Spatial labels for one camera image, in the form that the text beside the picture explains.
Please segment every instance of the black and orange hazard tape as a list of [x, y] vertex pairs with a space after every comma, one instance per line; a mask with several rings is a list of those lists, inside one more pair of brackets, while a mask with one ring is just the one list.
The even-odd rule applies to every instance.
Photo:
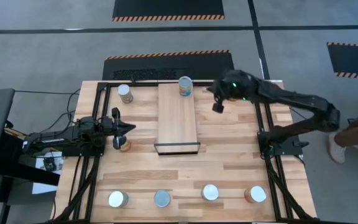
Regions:
[[230, 50], [121, 55], [105, 58], [103, 80], [211, 80], [233, 69]]
[[358, 73], [335, 72], [334, 75], [336, 77], [343, 77], [343, 78], [358, 78]]
[[224, 19], [222, 0], [116, 0], [113, 22]]
[[172, 53], [157, 53], [157, 54], [121, 55], [121, 56], [105, 57], [104, 60], [124, 59], [124, 58], [163, 57], [163, 56], [177, 56], [177, 55], [218, 54], [218, 53], [230, 53], [230, 50], [199, 50], [199, 51], [193, 51], [193, 52], [172, 52]]
[[327, 45], [342, 45], [342, 46], [358, 47], [358, 44], [347, 44], [347, 43], [338, 43], [338, 42], [328, 42]]
[[358, 79], [358, 44], [328, 42], [327, 46], [334, 75]]
[[139, 21], [184, 21], [184, 20], [210, 20], [224, 19], [224, 15], [192, 15], [192, 16], [124, 16], [113, 17], [113, 22], [139, 22]]

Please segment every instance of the wooden tabletop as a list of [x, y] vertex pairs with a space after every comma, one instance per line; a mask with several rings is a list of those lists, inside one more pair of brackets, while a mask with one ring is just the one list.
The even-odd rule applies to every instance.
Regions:
[[[83, 82], [76, 118], [91, 116], [98, 82]], [[199, 154], [158, 156], [153, 145], [158, 135], [158, 87], [131, 90], [134, 101], [128, 105], [122, 103], [115, 88], [111, 91], [108, 111], [118, 107], [121, 119], [137, 127], [127, 135], [132, 143], [127, 152], [113, 149], [108, 138], [100, 159], [91, 222], [274, 221], [265, 162], [260, 158], [257, 143], [259, 127], [254, 105], [248, 101], [225, 101], [224, 113], [218, 114], [211, 109], [212, 94], [205, 87], [194, 87]], [[271, 110], [275, 124], [284, 126], [292, 122], [287, 106], [271, 105]], [[303, 164], [293, 156], [282, 156], [282, 161], [289, 191], [306, 212], [315, 216]], [[57, 215], [67, 206], [76, 162], [77, 158], [69, 157], [63, 165], [56, 194]], [[201, 189], [206, 184], [218, 187], [216, 201], [201, 198]], [[249, 203], [244, 199], [245, 189], [255, 185], [265, 189], [266, 201]], [[172, 199], [165, 208], [154, 204], [154, 194], [161, 189], [167, 190]], [[108, 205], [108, 195], [113, 190], [128, 193], [129, 203], [125, 208]], [[285, 217], [282, 195], [277, 191]], [[85, 192], [80, 218], [85, 216], [87, 199], [88, 192]]]

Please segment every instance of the tin can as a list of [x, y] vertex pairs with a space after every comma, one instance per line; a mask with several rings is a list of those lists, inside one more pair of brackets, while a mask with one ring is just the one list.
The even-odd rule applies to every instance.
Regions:
[[166, 190], [159, 190], [154, 195], [154, 203], [158, 207], [166, 207], [171, 202], [171, 196]]
[[130, 103], [134, 100], [129, 85], [121, 84], [117, 88], [118, 95], [121, 97], [122, 102]]
[[127, 140], [120, 148], [121, 152], [126, 152], [131, 148], [131, 143]]
[[127, 205], [128, 200], [128, 194], [117, 190], [110, 193], [108, 203], [113, 208], [122, 208]]
[[193, 81], [189, 77], [180, 77], [179, 78], [179, 93], [182, 96], [188, 96], [191, 94], [191, 89], [193, 88]]
[[219, 190], [215, 185], [208, 184], [208, 185], [205, 185], [205, 187], [201, 191], [201, 196], [203, 199], [205, 199], [207, 201], [213, 201], [213, 200], [218, 199]]
[[244, 192], [244, 197], [249, 203], [260, 203], [266, 199], [266, 192], [261, 186], [253, 186]]

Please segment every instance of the gray floor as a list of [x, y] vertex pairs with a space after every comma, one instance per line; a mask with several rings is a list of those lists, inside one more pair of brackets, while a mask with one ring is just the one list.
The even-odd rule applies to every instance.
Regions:
[[[358, 0], [254, 0], [260, 26], [358, 25]], [[223, 21], [111, 22], [114, 0], [0, 0], [0, 29], [107, 27], [250, 26], [247, 1], [223, 0]], [[314, 93], [333, 102], [346, 118], [358, 116], [358, 79], [333, 75], [326, 42], [358, 43], [358, 30], [262, 31], [272, 79], [286, 89]], [[102, 78], [106, 56], [191, 50], [230, 50], [234, 65], [262, 76], [252, 31], [142, 32], [114, 34], [0, 34], [0, 88], [73, 92], [83, 80]], [[17, 93], [10, 113], [17, 129], [40, 131], [65, 111], [68, 96]], [[71, 102], [75, 108], [76, 97]], [[300, 117], [293, 114], [295, 121]], [[54, 129], [64, 127], [65, 120]], [[358, 223], [358, 151], [339, 166], [326, 154], [326, 135], [301, 140], [318, 216]], [[8, 223], [44, 222], [53, 194], [30, 195], [30, 185], [12, 190]]]

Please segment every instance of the black metal frame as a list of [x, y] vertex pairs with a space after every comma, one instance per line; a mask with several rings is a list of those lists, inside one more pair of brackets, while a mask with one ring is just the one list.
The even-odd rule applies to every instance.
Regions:
[[[177, 83], [177, 82], [170, 82], [170, 81], [166, 81], [166, 82], [164, 82], [164, 81], [162, 81], [162, 82], [158, 82], [158, 81], [156, 81], [156, 82], [135, 82], [135, 81], [132, 81], [130, 83], [127, 82], [126, 84], [129, 85], [129, 86], [158, 86], [158, 84], [161, 84], [161, 83]], [[100, 103], [100, 100], [101, 100], [101, 92], [102, 92], [102, 90], [106, 91], [106, 93], [104, 95], [103, 107], [102, 107], [103, 110], [102, 110], [101, 116], [107, 116], [108, 106], [109, 106], [108, 105], [109, 104], [109, 98], [110, 98], [110, 94], [111, 94], [110, 90], [111, 90], [112, 87], [117, 87], [120, 84], [122, 84], [122, 83], [105, 83], [105, 82], [98, 83], [96, 96], [95, 96], [95, 99], [94, 99], [93, 112], [92, 112], [92, 117], [94, 119], [97, 119], [98, 108], [99, 108], [99, 103]], [[211, 82], [194, 82], [193, 85], [194, 86], [210, 86]], [[272, 114], [271, 114], [269, 105], [265, 105], [265, 109], [266, 109], [266, 114], [267, 114], [268, 125], [270, 127], [272, 127], [273, 126], [273, 119], [272, 119]], [[260, 131], [265, 131], [263, 120], [262, 120], [262, 113], [261, 113], [259, 104], [255, 104], [255, 110], [256, 110], [259, 130]], [[100, 160], [100, 157], [95, 157], [94, 158], [94, 163], [96, 163], [97, 167], [99, 166], [99, 160]], [[277, 169], [278, 169], [280, 182], [286, 188], [287, 184], [285, 182], [285, 175], [284, 175], [284, 170], [283, 170], [281, 157], [280, 156], [275, 156], [275, 160], [276, 160], [276, 165], [277, 165]], [[84, 157], [83, 167], [81, 169], [81, 174], [80, 174], [79, 186], [81, 186], [85, 181], [86, 172], [87, 172], [87, 169], [88, 169], [88, 164], [89, 164], [89, 157]], [[265, 164], [266, 164], [266, 168], [269, 169], [269, 167], [271, 166], [271, 161], [270, 161], [269, 157], [265, 158]], [[277, 191], [276, 191], [276, 187], [275, 187], [275, 181], [269, 175], [268, 175], [268, 182], [269, 182], [269, 187], [270, 187], [270, 193], [271, 193], [271, 196], [272, 196], [273, 210], [274, 210], [274, 214], [275, 214], [275, 219], [276, 219], [276, 221], [283, 220], [282, 217], [281, 217], [280, 207], [279, 207], [279, 204], [278, 204], [278, 197], [277, 197]], [[81, 221], [84, 221], [85, 223], [90, 222], [95, 188], [96, 188], [96, 178], [94, 178], [92, 180], [92, 182], [90, 183], [90, 185], [89, 185], [89, 194], [88, 194], [88, 201], [87, 201], [86, 210], [85, 210], [85, 219], [81, 220]], [[286, 213], [287, 213], [286, 221], [293, 220], [293, 221], [296, 222], [297, 220], [293, 219], [292, 209], [291, 209], [291, 206], [288, 203], [286, 198], [284, 198], [284, 202], [285, 202], [285, 210], [286, 210]], [[76, 208], [74, 210], [73, 220], [67, 220], [66, 222], [80, 221], [80, 219], [79, 219], [80, 207], [81, 207], [81, 202], [79, 202], [77, 204], [77, 206], [76, 206]]]

